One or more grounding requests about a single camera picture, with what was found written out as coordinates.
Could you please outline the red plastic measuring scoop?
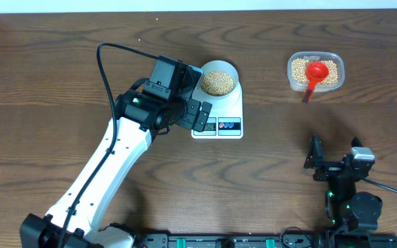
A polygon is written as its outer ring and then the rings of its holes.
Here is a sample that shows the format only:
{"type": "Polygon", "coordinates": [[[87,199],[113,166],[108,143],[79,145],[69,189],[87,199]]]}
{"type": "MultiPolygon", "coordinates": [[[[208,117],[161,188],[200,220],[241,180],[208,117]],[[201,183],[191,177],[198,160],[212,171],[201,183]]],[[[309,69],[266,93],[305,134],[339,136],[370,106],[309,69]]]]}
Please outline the red plastic measuring scoop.
{"type": "Polygon", "coordinates": [[[307,89],[305,90],[305,94],[302,99],[303,103],[309,102],[309,100],[312,97],[312,94],[315,91],[316,84],[320,83],[321,81],[324,81],[328,75],[329,75],[328,67],[320,61],[313,61],[307,65],[305,76],[309,80],[309,84],[307,86],[307,89]]]}

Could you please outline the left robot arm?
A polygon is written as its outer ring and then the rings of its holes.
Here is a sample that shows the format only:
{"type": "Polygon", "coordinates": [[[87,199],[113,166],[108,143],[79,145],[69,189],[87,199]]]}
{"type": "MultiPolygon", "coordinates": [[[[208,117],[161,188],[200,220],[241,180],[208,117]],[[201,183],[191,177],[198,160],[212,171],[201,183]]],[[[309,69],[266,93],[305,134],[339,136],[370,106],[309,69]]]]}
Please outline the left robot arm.
{"type": "Polygon", "coordinates": [[[151,77],[118,95],[102,141],[68,191],[44,217],[29,214],[23,221],[22,247],[132,247],[130,232],[100,228],[105,212],[157,135],[171,125],[204,130],[212,106],[192,98],[203,77],[201,68],[159,56],[151,77]]]}

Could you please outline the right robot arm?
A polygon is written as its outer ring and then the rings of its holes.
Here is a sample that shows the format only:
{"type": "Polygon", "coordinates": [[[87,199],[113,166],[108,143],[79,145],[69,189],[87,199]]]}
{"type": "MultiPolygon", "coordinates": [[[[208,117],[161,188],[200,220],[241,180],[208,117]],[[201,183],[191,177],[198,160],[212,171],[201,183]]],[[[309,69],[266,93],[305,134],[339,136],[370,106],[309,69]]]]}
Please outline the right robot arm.
{"type": "Polygon", "coordinates": [[[341,161],[326,161],[317,135],[311,137],[305,169],[314,170],[313,179],[327,183],[325,213],[332,227],[313,237],[313,247],[372,247],[371,233],[378,228],[382,200],[356,191],[356,182],[366,179],[375,155],[358,138],[341,161]]]}

